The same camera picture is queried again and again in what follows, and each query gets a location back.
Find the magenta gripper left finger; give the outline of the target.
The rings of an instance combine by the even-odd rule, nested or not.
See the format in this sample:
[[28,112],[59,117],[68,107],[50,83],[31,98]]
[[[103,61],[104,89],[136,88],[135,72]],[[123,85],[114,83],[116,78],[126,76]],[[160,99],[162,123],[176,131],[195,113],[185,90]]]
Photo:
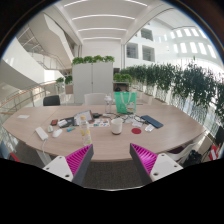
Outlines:
[[76,185],[81,185],[93,154],[93,145],[90,144],[66,157],[57,156],[44,167],[44,170]]

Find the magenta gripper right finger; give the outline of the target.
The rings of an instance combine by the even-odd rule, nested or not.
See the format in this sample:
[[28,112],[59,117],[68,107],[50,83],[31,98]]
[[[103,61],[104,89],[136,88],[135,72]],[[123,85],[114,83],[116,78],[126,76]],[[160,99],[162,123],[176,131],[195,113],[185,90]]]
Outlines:
[[130,144],[130,155],[144,185],[182,169],[181,165],[165,153],[155,154],[134,143]]

